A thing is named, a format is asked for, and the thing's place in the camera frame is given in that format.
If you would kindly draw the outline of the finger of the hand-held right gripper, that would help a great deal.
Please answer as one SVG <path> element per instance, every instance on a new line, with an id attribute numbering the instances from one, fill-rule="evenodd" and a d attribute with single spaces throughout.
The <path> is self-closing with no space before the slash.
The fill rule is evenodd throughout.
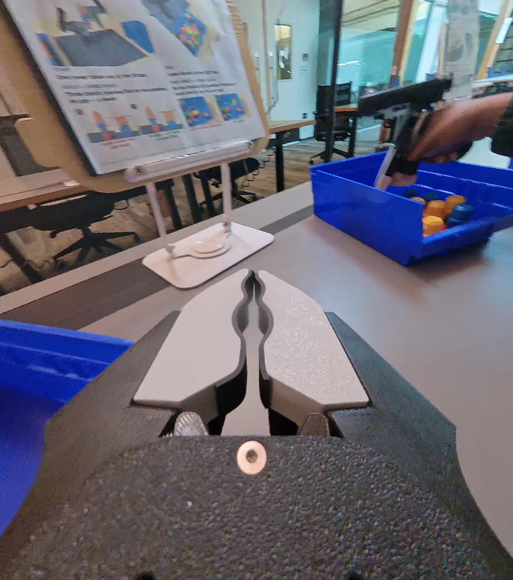
<path id="1" fill-rule="evenodd" d="M 385 191 L 391 184 L 394 164 L 397 159 L 397 146 L 389 145 L 379 171 L 376 175 L 373 187 Z"/>

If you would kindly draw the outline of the person's right hand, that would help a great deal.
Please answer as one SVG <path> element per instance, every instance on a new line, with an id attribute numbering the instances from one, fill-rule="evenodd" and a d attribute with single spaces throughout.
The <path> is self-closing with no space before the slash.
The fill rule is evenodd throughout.
<path id="1" fill-rule="evenodd" d="M 407 160 L 448 163 L 469 143 L 492 137 L 513 93 L 463 100 L 434 112 Z"/>

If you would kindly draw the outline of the dark wall panel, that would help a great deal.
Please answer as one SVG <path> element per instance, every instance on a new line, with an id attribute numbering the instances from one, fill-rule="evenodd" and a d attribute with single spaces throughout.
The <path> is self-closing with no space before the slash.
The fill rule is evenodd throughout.
<path id="1" fill-rule="evenodd" d="M 27 145 L 18 133 L 16 121 L 26 118 L 27 114 L 0 115 L 0 148 L 17 177 L 57 170 L 36 163 Z"/>

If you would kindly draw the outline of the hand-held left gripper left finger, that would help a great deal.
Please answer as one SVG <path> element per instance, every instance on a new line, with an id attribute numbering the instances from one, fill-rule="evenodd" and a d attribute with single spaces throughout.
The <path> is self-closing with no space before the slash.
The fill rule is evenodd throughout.
<path id="1" fill-rule="evenodd" d="M 253 271 L 241 269 L 184 305 L 133 404 L 195 412 L 205 424 L 226 414 L 219 391 L 245 366 L 243 331 L 252 288 Z"/>

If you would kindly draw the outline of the pile of mega blocks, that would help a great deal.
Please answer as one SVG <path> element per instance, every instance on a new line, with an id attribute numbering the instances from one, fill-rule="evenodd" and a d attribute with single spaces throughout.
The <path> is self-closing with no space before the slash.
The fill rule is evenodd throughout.
<path id="1" fill-rule="evenodd" d="M 460 194 L 427 188 L 409 188 L 403 192 L 403 196 L 423 206 L 423 237 L 468 223 L 474 215 L 474 206 Z"/>

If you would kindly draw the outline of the wooden desk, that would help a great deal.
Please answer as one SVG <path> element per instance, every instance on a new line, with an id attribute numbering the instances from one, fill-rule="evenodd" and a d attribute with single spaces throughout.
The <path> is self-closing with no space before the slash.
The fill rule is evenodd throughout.
<path id="1" fill-rule="evenodd" d="M 61 169 L 9 178 L 0 181 L 0 213 L 85 191 Z"/>
<path id="2" fill-rule="evenodd" d="M 275 158 L 275 186 L 276 192 L 285 190 L 284 174 L 284 151 L 283 142 L 287 133 L 294 129 L 302 127 L 313 127 L 316 121 L 309 120 L 291 120 L 291 121 L 272 121 L 268 127 L 269 140 L 274 141 L 274 158 Z"/>

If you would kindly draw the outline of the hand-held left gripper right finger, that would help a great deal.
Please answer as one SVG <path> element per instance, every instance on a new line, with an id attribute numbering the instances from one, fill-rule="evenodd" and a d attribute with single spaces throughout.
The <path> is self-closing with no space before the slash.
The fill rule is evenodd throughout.
<path id="1" fill-rule="evenodd" d="M 286 419 L 365 408 L 369 395 L 325 310 L 300 289 L 261 270 L 255 274 L 259 309 L 260 397 Z"/>

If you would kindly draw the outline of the black office chair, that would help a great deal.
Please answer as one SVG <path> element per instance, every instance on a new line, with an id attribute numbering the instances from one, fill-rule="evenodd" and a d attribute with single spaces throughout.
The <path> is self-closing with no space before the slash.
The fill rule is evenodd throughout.
<path id="1" fill-rule="evenodd" d="M 57 201 L 43 202 L 33 209 L 29 207 L 11 209 L 0 213 L 0 235 L 6 236 L 13 231 L 32 227 L 46 231 L 50 238 L 55 238 L 65 231 L 79 230 L 81 238 L 52 257 L 55 264 L 61 266 L 62 257 L 79 252 L 73 264 L 74 267 L 78 267 L 84 264 L 91 250 L 98 253 L 104 249 L 121 251 L 121 248 L 110 240 L 132 237 L 136 243 L 140 243 L 141 239 L 134 231 L 98 233 L 91 229 L 93 224 L 112 217 L 116 203 L 125 201 L 128 204 L 132 197 L 138 195 L 138 192 L 135 194 L 84 192 Z"/>
<path id="2" fill-rule="evenodd" d="M 358 112 L 357 107 L 351 105 L 352 95 L 351 82 L 338 83 L 335 88 L 318 85 L 313 139 L 325 145 L 325 149 L 312 156 L 309 165 L 312 166 L 317 158 L 324 163 L 328 151 L 330 157 L 354 156 Z"/>

